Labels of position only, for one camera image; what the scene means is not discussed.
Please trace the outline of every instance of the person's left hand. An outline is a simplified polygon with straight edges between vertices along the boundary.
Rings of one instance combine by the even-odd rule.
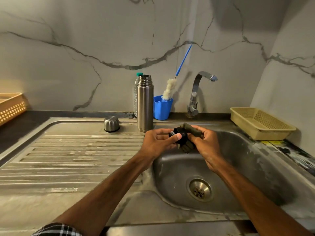
[[[168,134],[173,129],[155,129],[146,132],[139,154],[144,157],[152,158],[152,161],[156,159],[163,151],[176,147],[176,142],[181,139],[181,134],[175,134],[168,137]]]

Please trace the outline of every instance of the plastic tray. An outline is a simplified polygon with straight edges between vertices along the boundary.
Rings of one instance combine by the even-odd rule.
[[[26,111],[21,93],[0,93],[0,126]]]
[[[231,120],[254,140],[283,140],[296,127],[257,108],[230,108]]]

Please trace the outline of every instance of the black countertop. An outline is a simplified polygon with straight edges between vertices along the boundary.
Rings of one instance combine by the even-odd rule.
[[[135,118],[129,112],[87,112],[87,111],[35,111],[29,110],[11,121],[0,126],[0,153],[15,144],[21,137],[40,126],[51,117],[72,118],[105,118],[116,116],[118,118]],[[195,121],[229,120],[230,114],[199,113]],[[187,121],[185,113],[170,113],[168,120]]]

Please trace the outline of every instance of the white brush bristles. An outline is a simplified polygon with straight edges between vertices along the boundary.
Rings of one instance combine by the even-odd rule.
[[[170,100],[173,96],[174,93],[174,89],[176,86],[176,79],[169,79],[167,80],[167,86],[166,86],[166,90],[164,91],[163,95],[162,95],[162,99],[163,100]]]

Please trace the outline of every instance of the faucet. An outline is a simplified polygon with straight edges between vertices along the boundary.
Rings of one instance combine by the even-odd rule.
[[[193,118],[199,113],[197,110],[198,102],[196,102],[196,98],[197,98],[197,92],[199,89],[199,82],[202,77],[209,79],[209,81],[211,82],[215,82],[218,80],[217,76],[209,74],[208,72],[205,72],[205,71],[200,71],[197,74],[197,76],[195,77],[194,84],[192,86],[190,101],[187,106],[187,117],[189,118]]]

